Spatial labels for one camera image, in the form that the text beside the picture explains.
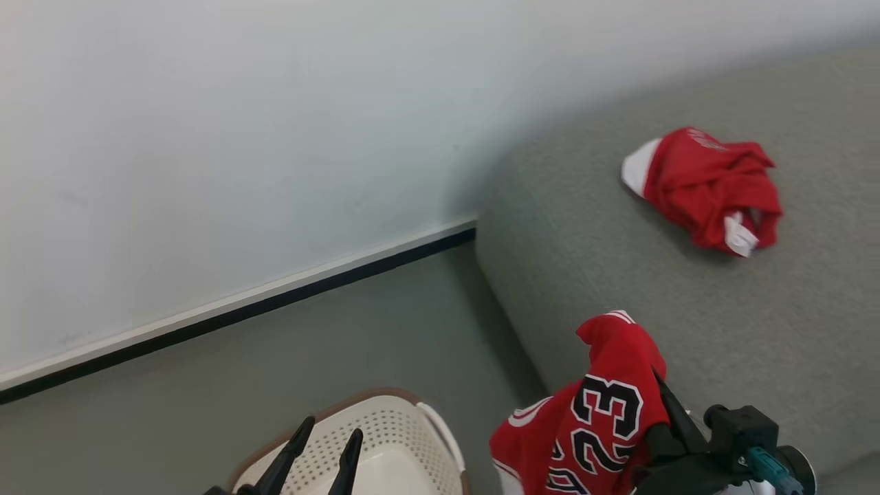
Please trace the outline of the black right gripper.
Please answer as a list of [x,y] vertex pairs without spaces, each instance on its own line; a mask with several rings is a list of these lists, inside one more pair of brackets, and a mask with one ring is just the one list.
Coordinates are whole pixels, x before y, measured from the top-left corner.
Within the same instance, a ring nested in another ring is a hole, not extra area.
[[648,429],[645,460],[635,461],[629,495],[756,495],[751,483],[723,470],[708,442],[656,369],[654,378],[668,422]]

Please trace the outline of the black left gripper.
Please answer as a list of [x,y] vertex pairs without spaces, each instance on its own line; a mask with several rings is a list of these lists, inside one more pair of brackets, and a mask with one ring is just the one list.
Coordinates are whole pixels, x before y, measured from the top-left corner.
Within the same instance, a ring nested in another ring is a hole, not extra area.
[[[302,421],[294,435],[264,471],[258,480],[258,485],[245,483],[233,491],[214,485],[202,495],[281,495],[290,468],[304,452],[315,423],[314,416],[308,416]],[[364,442],[364,433],[359,428],[354,429],[340,455],[339,470],[334,477],[328,495],[353,495],[362,442]]]

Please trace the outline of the red Bulls 23 jersey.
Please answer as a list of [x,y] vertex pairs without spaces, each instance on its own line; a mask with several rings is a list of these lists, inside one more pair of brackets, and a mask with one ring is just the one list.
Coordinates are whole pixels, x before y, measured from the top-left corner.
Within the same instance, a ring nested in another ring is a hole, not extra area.
[[576,333],[590,348],[585,376],[513,411],[490,439],[502,495],[631,495],[648,430],[670,423],[666,363],[644,328],[615,310]]

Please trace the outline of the red shorts with white trim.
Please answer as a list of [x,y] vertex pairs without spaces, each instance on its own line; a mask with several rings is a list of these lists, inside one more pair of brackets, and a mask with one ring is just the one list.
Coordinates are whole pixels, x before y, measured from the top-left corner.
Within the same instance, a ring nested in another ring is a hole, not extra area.
[[620,179],[698,247],[749,258],[778,239],[774,166],[758,143],[722,143],[685,126],[625,157]]

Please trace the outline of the grey fabric sofa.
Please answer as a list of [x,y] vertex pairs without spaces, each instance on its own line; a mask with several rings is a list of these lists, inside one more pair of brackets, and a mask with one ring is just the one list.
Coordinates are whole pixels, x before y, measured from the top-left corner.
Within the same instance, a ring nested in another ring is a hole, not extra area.
[[[626,155],[685,126],[774,160],[773,247],[702,250],[622,183]],[[575,327],[624,309],[686,407],[755,406],[818,495],[880,495],[880,34],[544,132],[494,169],[476,253],[551,391],[587,370]]]

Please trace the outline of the cream perforated laundry basket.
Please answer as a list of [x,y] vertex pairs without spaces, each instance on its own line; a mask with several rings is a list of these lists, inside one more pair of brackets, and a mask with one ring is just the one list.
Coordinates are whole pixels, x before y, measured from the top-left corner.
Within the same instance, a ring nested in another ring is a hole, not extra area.
[[[310,439],[280,495],[328,495],[340,455],[356,428],[364,439],[353,495],[472,495],[464,457],[449,426],[408,391],[381,388],[311,416],[316,423]],[[248,459],[224,488],[258,485],[295,431]]]

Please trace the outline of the black and white baseboard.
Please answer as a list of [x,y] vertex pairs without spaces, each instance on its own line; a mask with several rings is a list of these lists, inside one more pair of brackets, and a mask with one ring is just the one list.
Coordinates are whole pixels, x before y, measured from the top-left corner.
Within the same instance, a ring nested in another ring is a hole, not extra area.
[[0,404],[269,311],[295,292],[467,241],[476,217],[415,228],[320,222],[289,232],[44,230],[0,239]]

